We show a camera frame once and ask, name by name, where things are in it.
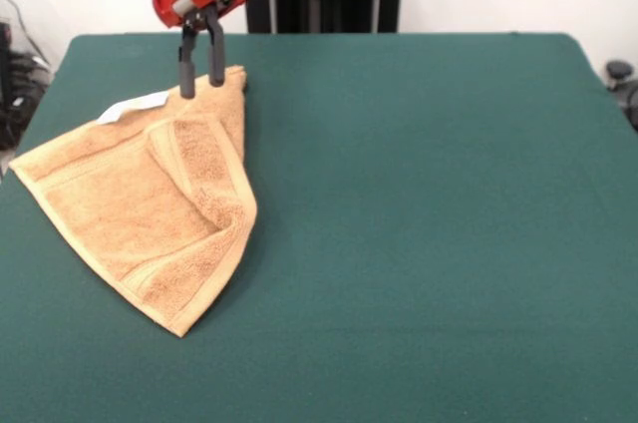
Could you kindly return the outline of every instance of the black cable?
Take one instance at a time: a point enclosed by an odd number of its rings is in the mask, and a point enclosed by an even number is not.
[[[0,151],[18,146],[49,87],[49,71],[30,53],[11,51],[7,79],[11,98],[0,102]]]
[[[29,35],[29,31],[27,31],[27,26],[24,23],[24,19],[22,18],[22,12],[20,11],[20,7],[18,7],[18,4],[16,4],[14,0],[7,0],[7,2],[16,11],[16,14],[18,16],[18,23],[20,24],[20,27],[22,28],[22,32],[24,32],[24,35],[27,38],[27,41],[29,41],[29,44],[31,44],[31,47],[33,47],[33,49],[38,53],[38,55],[40,56],[40,59],[42,59],[44,62],[49,64],[49,61],[44,57],[44,53],[42,52],[42,49],[40,49],[40,46],[38,46],[38,44],[36,44],[35,41]]]

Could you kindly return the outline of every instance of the towel fold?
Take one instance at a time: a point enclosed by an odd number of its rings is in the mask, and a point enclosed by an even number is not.
[[[257,207],[243,168],[242,68],[158,109],[95,122],[11,163],[78,255],[178,336],[236,269]]]

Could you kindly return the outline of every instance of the towel label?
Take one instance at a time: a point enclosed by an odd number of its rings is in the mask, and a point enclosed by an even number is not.
[[[155,92],[147,96],[135,97],[127,101],[117,102],[110,106],[101,114],[96,123],[99,125],[112,124],[117,122],[120,117],[127,111],[145,111],[163,106],[168,100],[168,91]]]

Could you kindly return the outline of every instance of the table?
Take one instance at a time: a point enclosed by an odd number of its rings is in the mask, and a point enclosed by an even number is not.
[[[74,40],[20,152],[175,85],[177,41]],[[228,288],[175,338],[9,175],[0,421],[638,421],[638,141],[574,40],[227,52],[259,204]]]

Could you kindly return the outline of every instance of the towel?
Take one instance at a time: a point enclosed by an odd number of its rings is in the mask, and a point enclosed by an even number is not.
[[[255,222],[245,82],[240,67],[220,88],[197,79],[191,101],[171,89],[163,107],[90,122],[11,163],[84,262],[180,337],[229,281]]]

